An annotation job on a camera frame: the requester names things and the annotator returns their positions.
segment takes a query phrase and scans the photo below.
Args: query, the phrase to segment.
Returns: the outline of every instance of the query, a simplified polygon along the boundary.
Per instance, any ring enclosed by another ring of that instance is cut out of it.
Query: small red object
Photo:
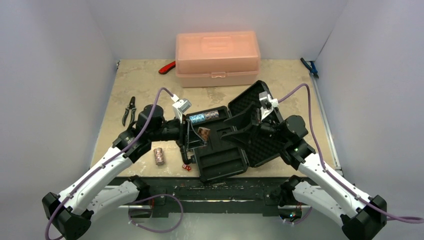
[[[175,61],[159,69],[160,74],[167,74],[171,69],[175,68]]]
[[[189,165],[187,165],[187,164],[183,164],[182,165],[182,168],[185,169],[185,170],[187,170],[187,171],[189,171],[189,172],[190,172],[190,170],[192,170],[192,167],[189,166]]]

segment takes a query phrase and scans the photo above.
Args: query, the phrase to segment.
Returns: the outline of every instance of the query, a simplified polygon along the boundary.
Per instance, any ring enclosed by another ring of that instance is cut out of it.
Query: table
[[[190,100],[192,106],[186,114],[226,106],[232,99],[249,87],[248,85],[241,85],[182,88],[179,84],[179,79],[175,76],[174,70],[171,70],[166,75],[158,74],[158,70],[161,67],[172,61],[171,59],[123,59],[119,62],[91,166],[101,159],[112,145],[112,142],[126,129],[126,127],[122,126],[121,120],[125,107],[130,102],[132,96],[135,96],[136,99],[137,118],[138,113],[144,106],[153,103],[160,87],[166,87],[173,94],[178,95],[178,97]],[[260,74],[257,76],[257,80],[267,83],[273,97],[278,99],[285,96],[299,84],[306,83],[309,85],[311,88],[313,129],[321,147],[324,160],[334,168],[335,160],[327,138],[327,132],[314,86],[308,70],[303,66],[301,61],[264,59],[261,61]],[[158,104],[163,108],[166,120],[174,118],[172,103],[173,101],[169,95],[162,92]],[[311,131],[308,124],[308,97],[306,89],[304,87],[301,88],[286,101],[280,103],[279,109],[284,119],[290,115],[300,115],[304,118],[305,122],[307,122],[306,128],[309,130],[309,134],[305,137],[305,140],[317,149],[310,134]],[[155,164],[153,150],[151,150],[131,167],[122,171],[119,176],[199,176],[195,164],[191,165],[191,171],[182,168],[183,162],[180,150],[174,141],[153,142],[152,149],[154,148],[163,148],[166,162],[164,165],[157,166]],[[291,166],[286,165],[278,157],[260,167],[249,167],[245,173],[234,177],[290,177],[294,174],[304,176]]]

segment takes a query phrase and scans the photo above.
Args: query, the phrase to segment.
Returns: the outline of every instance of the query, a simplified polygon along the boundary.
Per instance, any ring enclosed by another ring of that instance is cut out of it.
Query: open black case
[[[218,111],[219,113],[218,118],[193,124],[195,131],[199,127],[208,128],[211,131],[207,146],[196,148],[193,151],[192,161],[197,163],[199,178],[202,182],[242,174],[247,171],[248,167],[257,168],[279,156],[279,150],[282,149],[282,144],[272,139],[253,139],[250,147],[246,150],[230,142],[221,140],[222,135],[237,130],[234,126],[225,124],[224,120],[239,114],[249,107],[251,103],[254,103],[255,107],[260,109],[259,93],[262,92],[268,92],[272,96],[267,84],[258,80],[230,101],[227,107],[220,106],[186,115],[189,117],[211,111]],[[276,107],[263,122],[281,123],[283,122],[283,117]]]

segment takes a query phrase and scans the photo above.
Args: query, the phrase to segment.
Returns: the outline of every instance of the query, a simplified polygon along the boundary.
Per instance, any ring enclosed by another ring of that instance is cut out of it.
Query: table surface
[[[93,166],[103,155],[112,142],[123,132],[126,127],[122,126],[122,116],[125,107],[135,96],[137,107],[136,117],[144,106],[152,104],[160,87],[168,88],[173,94],[180,98],[190,100],[192,106],[186,112],[193,113],[215,107],[226,106],[232,99],[247,89],[248,85],[241,86],[219,86],[219,87],[195,87],[182,88],[179,79],[175,76],[175,70],[166,75],[158,74],[158,70],[172,62],[171,59],[124,59],[119,63],[115,82],[107,104],[103,123],[94,150]],[[260,74],[257,80],[264,81],[274,98],[282,98],[299,84],[306,83],[311,88],[312,124],[319,146],[322,150],[324,160],[334,168],[334,159],[329,146],[326,128],[323,122],[314,86],[308,70],[300,60],[262,60]],[[168,94],[162,92],[158,104],[164,110],[166,120],[174,118],[172,100]],[[308,97],[303,87],[279,105],[283,118],[290,115],[300,115],[305,119],[306,128],[310,131],[308,124]],[[305,140],[313,146],[316,145],[311,134]],[[165,164],[157,166],[153,150],[143,155],[136,163],[119,174],[121,177],[139,175],[145,177],[198,177],[199,172],[195,164],[191,164],[191,171],[182,168],[183,161],[180,150],[174,141],[153,142],[152,149],[163,148]],[[248,170],[234,177],[290,177],[292,175],[303,176],[300,172],[286,165],[278,157],[264,165],[256,168],[249,167]]]

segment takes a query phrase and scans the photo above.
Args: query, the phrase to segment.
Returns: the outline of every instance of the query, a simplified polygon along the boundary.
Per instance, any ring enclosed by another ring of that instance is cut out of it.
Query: pink plastic box
[[[175,64],[183,87],[249,85],[261,53],[254,31],[182,33],[176,36]]]

